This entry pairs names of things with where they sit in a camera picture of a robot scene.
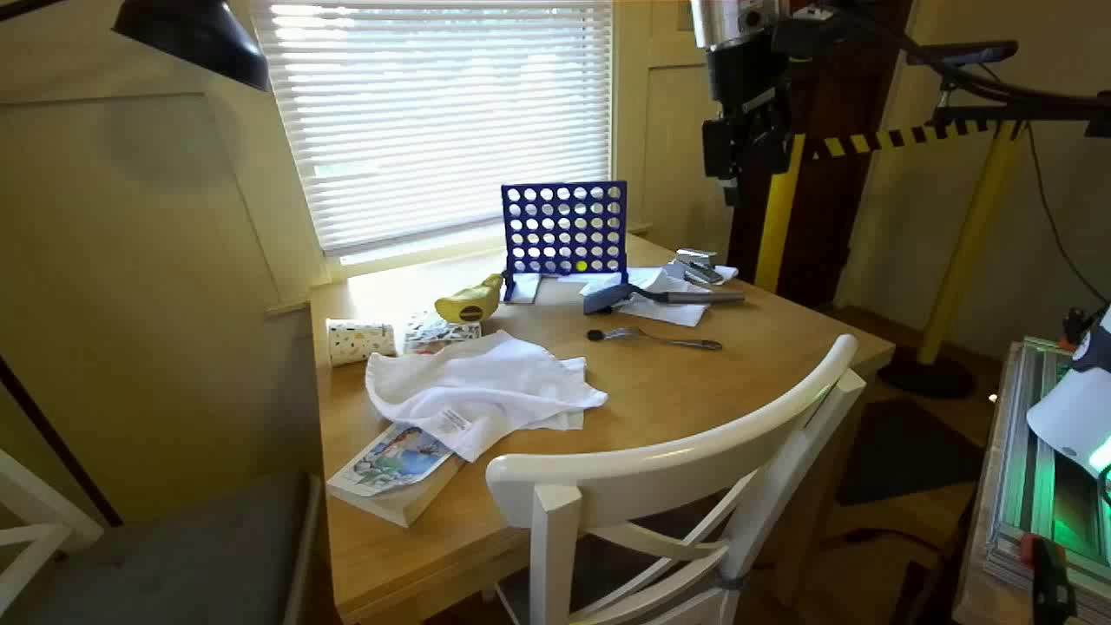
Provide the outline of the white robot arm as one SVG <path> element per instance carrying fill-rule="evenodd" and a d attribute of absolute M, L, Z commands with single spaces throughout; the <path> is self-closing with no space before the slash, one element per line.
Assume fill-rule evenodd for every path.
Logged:
<path fill-rule="evenodd" d="M 688 0 L 719 116 L 702 126 L 702 168 L 740 207 L 748 176 L 787 169 L 792 81 L 849 40 L 900 40 L 857 0 Z"/>

